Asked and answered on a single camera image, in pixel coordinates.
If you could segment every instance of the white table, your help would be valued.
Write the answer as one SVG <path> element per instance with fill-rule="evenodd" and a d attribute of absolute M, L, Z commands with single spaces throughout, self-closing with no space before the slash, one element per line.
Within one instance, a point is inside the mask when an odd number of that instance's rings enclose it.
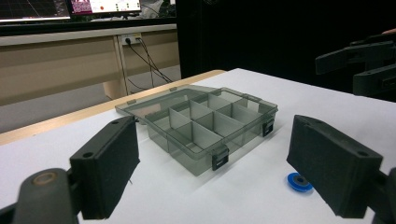
<path fill-rule="evenodd" d="M 242 69 L 194 85 L 227 87 L 277 104 L 274 130 L 236 151 L 216 172 L 194 176 L 149 139 L 145 126 L 137 125 L 141 162 L 133 184 L 110 219 L 79 216 L 81 223 L 371 223 L 371 209 L 365 219 L 342 219 L 316 191 L 299 193 L 288 186 L 286 176 L 295 172 L 286 162 L 293 117 L 321 119 L 375 150 L 384 156 L 381 171 L 388 174 L 396 166 L 396 104 Z M 120 117 L 112 109 L 0 146 L 0 207 L 17 201 L 29 175 L 68 169 L 69 157 Z"/>

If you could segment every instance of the blue tape roll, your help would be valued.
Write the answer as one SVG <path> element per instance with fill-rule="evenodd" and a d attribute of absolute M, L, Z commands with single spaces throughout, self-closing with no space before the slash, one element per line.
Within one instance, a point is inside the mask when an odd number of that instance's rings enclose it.
<path fill-rule="evenodd" d="M 300 192 L 307 192 L 311 190 L 312 185 L 299 173 L 291 173 L 288 175 L 288 182 L 290 186 Z"/>

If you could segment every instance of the power outlet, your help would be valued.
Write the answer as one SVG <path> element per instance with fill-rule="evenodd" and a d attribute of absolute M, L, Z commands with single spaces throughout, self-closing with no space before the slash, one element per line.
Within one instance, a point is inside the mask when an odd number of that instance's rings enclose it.
<path fill-rule="evenodd" d="M 128 34 L 128 35 L 121 35 L 122 45 L 128 45 L 126 43 L 126 39 L 129 38 L 131 40 L 131 44 L 140 44 L 139 38 L 142 38 L 142 34 L 135 33 L 135 34 Z"/>

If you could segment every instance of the dark background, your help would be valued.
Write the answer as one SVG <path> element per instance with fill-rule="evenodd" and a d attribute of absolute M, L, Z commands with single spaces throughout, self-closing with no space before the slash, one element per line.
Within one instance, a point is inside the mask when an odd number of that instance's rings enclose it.
<path fill-rule="evenodd" d="M 364 64 L 318 76 L 315 59 L 348 47 L 352 41 L 396 28 L 391 1 L 219 0 L 213 5 L 207 1 L 177 0 L 183 77 L 213 69 L 244 68 L 352 92 L 352 77 L 364 70 Z M 389 99 L 393 95 L 374 97 Z"/>

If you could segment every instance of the monitor screen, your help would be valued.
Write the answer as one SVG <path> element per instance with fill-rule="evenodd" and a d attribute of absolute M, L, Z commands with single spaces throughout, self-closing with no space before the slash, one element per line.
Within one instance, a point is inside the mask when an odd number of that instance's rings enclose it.
<path fill-rule="evenodd" d="M 69 11 L 64 0 L 0 1 L 0 24 L 69 19 Z"/>
<path fill-rule="evenodd" d="M 139 0 L 67 0 L 72 16 L 140 12 Z"/>

